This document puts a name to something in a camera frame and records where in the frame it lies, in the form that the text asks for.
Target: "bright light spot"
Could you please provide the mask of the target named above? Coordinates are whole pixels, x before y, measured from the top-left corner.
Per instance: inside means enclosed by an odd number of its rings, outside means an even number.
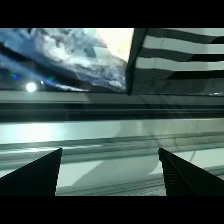
[[[32,93],[32,92],[36,91],[36,89],[37,89],[37,86],[36,86],[35,83],[33,83],[33,82],[29,82],[29,83],[27,83],[27,85],[26,85],[26,90],[27,90],[28,92]]]

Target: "white light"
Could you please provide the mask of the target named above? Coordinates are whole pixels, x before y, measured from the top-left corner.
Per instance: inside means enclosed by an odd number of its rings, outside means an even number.
[[[37,89],[37,86],[36,86],[35,83],[33,83],[33,82],[29,82],[29,83],[27,83],[27,85],[26,85],[26,90],[27,90],[28,92],[32,93],[32,92],[36,91],[36,89]]]

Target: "black triangular object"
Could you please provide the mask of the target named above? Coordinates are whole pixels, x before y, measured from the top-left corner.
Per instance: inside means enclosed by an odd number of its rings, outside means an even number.
[[[224,196],[224,181],[207,171],[159,149],[167,196]]]
[[[54,196],[62,149],[49,153],[0,179],[0,196]]]

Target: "white stripe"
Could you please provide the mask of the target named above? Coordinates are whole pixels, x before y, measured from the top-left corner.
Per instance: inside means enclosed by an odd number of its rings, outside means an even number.
[[[165,69],[169,71],[212,71],[224,70],[224,61],[221,62],[176,62],[162,58],[142,58],[136,61],[136,68]]]
[[[164,28],[169,30],[178,30],[192,34],[207,36],[224,36],[224,28]]]
[[[189,41],[146,36],[144,48],[164,49],[189,54],[224,54],[224,44],[198,44]]]

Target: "striped fabric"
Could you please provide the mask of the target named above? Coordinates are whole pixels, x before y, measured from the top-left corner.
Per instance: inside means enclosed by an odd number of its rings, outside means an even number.
[[[132,93],[223,94],[224,28],[146,29]]]

